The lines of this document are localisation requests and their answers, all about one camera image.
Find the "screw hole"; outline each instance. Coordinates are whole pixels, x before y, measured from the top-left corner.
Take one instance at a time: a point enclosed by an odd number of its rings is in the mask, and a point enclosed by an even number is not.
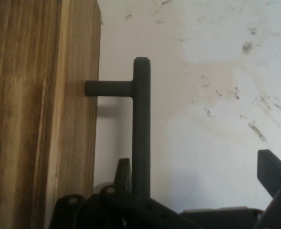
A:
[[[68,203],[69,203],[69,204],[75,204],[76,202],[78,202],[78,199],[75,198],[75,197],[70,198],[70,199],[68,200]]]
[[[166,218],[167,218],[167,214],[166,214],[166,213],[163,213],[163,214],[160,215],[160,217],[161,217],[162,219],[166,219]]]
[[[148,205],[146,206],[146,209],[152,210],[152,209],[153,209],[152,204],[148,204]]]

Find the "dark spot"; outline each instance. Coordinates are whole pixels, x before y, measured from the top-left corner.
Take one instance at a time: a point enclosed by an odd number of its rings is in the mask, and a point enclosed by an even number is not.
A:
[[[253,49],[253,43],[252,42],[244,42],[242,46],[242,51],[244,54],[249,54],[249,52]]]
[[[207,110],[206,108],[205,108],[205,111],[206,111],[207,116],[210,117],[210,111]]]
[[[126,17],[125,17],[125,19],[131,19],[133,17],[133,15],[132,15],[132,13],[130,13],[129,15],[127,15]]]
[[[263,134],[261,133],[261,131],[257,127],[255,127],[254,125],[252,125],[250,123],[249,123],[249,127],[258,135],[258,137],[260,138],[260,140],[262,142],[266,142],[267,141],[265,136],[263,136]]]
[[[163,5],[166,5],[166,4],[169,3],[169,2],[171,2],[171,0],[164,1],[164,2],[161,3],[161,5],[162,5],[162,6],[163,6]]]
[[[242,118],[242,119],[246,119],[246,120],[247,120],[247,117],[246,117],[246,116],[244,116],[244,115],[242,115],[242,114],[240,114],[240,118]]]
[[[263,98],[262,96],[260,96],[260,100],[261,100],[261,102],[263,102],[263,103],[266,105],[266,107],[267,107],[269,110],[271,110],[271,108],[270,108],[270,106],[268,105],[268,103],[266,102],[265,98]]]
[[[183,38],[178,38],[177,40],[178,40],[179,42],[187,42],[188,39],[187,39],[187,38],[185,38],[185,39],[183,39]]]
[[[275,107],[281,109],[281,107],[278,104],[273,104]]]
[[[253,28],[248,28],[247,29],[251,35],[256,35],[257,34],[257,28],[253,27]]]
[[[215,91],[219,96],[222,96],[222,94],[218,90],[215,90]]]
[[[238,87],[235,87],[235,97],[236,99],[240,99]]]

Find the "wood edge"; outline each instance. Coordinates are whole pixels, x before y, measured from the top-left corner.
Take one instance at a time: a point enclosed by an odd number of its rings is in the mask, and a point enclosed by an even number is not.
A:
[[[48,228],[53,206],[57,199],[57,184],[58,184],[58,169],[60,162],[60,146],[61,146],[61,122],[65,93],[66,80],[66,58],[67,46],[69,40],[69,21],[71,13],[71,0],[62,0],[61,17],[60,17],[60,32],[58,46],[58,60],[56,67],[54,105],[52,113],[52,130],[49,150],[49,165],[46,187],[45,200],[45,218],[44,228]]]

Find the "metal bar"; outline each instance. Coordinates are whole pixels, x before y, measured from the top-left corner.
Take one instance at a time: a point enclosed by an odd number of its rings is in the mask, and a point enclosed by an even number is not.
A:
[[[150,61],[134,60],[132,192],[150,197]]]
[[[86,81],[86,96],[133,98],[132,193],[150,197],[150,60],[134,60],[132,81]]]
[[[86,96],[132,97],[132,81],[86,81]]]

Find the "wooden board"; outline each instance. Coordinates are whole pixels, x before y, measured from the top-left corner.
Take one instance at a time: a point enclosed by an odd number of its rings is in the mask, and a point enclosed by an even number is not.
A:
[[[0,228],[43,228],[93,186],[101,15],[96,0],[0,0]]]

